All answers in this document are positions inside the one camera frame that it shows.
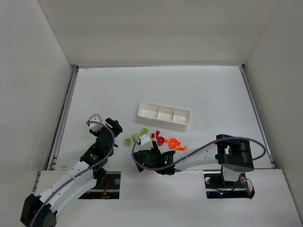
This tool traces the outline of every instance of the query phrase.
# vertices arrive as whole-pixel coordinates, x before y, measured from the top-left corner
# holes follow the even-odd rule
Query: orange toy piece
[[[174,149],[174,148],[176,148],[176,146],[179,146],[180,144],[181,143],[175,138],[172,138],[172,139],[169,140],[170,149]]]
[[[180,147],[180,148],[176,148],[175,151],[185,151],[187,149],[187,146],[185,147]]]

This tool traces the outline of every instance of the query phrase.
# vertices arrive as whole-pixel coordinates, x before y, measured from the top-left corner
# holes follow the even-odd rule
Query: green toy piece
[[[144,134],[147,134],[148,133],[148,129],[147,128],[143,128],[141,133],[140,133],[140,136],[144,135]]]
[[[136,142],[139,139],[140,135],[138,133],[133,135],[133,139]]]
[[[132,144],[131,139],[125,139],[124,140],[124,145],[125,146],[130,146]]]

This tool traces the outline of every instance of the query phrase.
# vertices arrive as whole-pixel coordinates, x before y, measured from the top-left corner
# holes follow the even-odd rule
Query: black mount
[[[138,152],[134,153],[134,158],[142,165],[150,168],[160,168],[173,163],[173,156],[175,154],[174,150],[161,154],[157,142],[153,141],[152,145],[153,148],[150,150],[139,150]],[[139,172],[144,170],[138,165],[137,168]],[[173,175],[175,174],[175,169],[172,166],[171,168],[157,171],[157,173],[162,175]]]
[[[240,177],[246,178],[245,173],[241,173]],[[240,179],[235,182],[225,181],[221,171],[204,172],[206,196],[208,199],[226,199],[226,198],[250,198],[255,195],[255,189],[248,194],[245,186],[248,183],[242,183]]]
[[[39,196],[35,196],[34,194],[30,194],[24,201],[21,219],[20,221],[26,227],[30,226],[35,213],[42,206],[42,202],[40,201]],[[55,227],[57,224],[56,214],[50,210],[50,205],[47,204],[40,211],[33,227]]]
[[[217,139],[230,138],[233,136],[217,135]],[[218,164],[235,172],[251,172],[254,165],[251,156],[250,142],[248,140],[230,140],[216,143],[218,154],[215,158]]]

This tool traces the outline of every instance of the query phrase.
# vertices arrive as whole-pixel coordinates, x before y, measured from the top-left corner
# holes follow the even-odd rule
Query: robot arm
[[[55,227],[56,219],[65,205],[78,199],[96,184],[104,182],[107,172],[103,166],[107,163],[107,157],[113,154],[109,154],[112,151],[113,138],[122,132],[122,128],[118,121],[110,118],[106,122],[111,127],[103,127],[94,122],[102,122],[98,114],[91,116],[88,121],[90,133],[97,137],[96,143],[56,184],[38,196],[31,194],[25,199],[20,219],[25,226]]]
[[[161,153],[157,143],[152,141],[149,136],[143,135],[138,142],[141,150],[134,153],[134,159],[140,164],[137,164],[139,172],[146,168],[154,169],[163,175],[173,175],[175,172],[184,171],[194,166],[220,164],[225,181],[237,181],[240,173],[254,170],[248,140],[233,140],[233,137],[228,135],[217,135],[216,138],[222,141],[216,143],[217,154],[211,156],[206,152],[193,155],[196,151],[193,149],[183,152],[171,150]]]

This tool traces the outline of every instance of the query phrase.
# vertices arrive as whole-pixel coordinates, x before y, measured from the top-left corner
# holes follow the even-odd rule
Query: white compartment tray
[[[190,114],[190,110],[147,102],[141,102],[138,110],[141,119],[158,120],[175,126],[188,126]]]

